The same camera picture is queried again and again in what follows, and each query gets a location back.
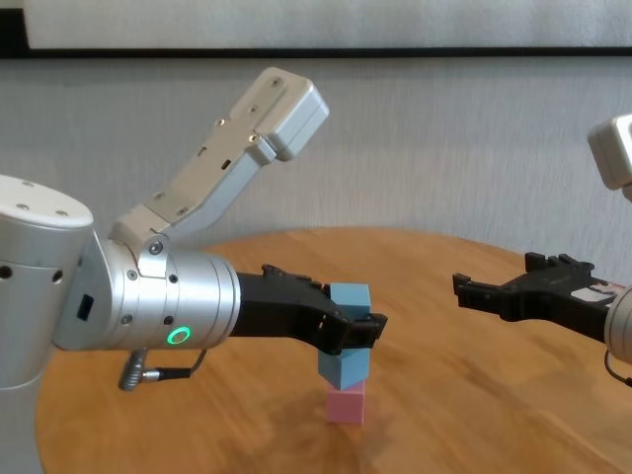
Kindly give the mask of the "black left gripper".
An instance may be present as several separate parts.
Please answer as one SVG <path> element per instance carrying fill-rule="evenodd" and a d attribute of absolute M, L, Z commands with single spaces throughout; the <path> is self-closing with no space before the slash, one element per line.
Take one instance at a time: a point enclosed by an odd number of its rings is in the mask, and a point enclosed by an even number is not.
<path fill-rule="evenodd" d="M 348 320 L 331 299 L 331 287 L 309 276 L 265 265 L 259 274 L 237 274 L 240 309 L 230 335 L 234 338 L 287 338 L 337 355 L 343 350 L 371 349 L 388 318 L 369 313 Z"/>

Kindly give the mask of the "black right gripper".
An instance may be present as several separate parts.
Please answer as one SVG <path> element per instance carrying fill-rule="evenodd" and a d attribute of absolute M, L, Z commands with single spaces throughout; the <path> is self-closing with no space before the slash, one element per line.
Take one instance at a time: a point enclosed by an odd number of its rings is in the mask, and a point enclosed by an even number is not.
<path fill-rule="evenodd" d="M 548 321 L 602 343 L 610 305 L 625 287 L 592 275 L 594 264 L 567 254 L 524 254 L 526 274 L 505 285 L 452 276 L 459 307 L 498 315 L 507 322 Z"/>

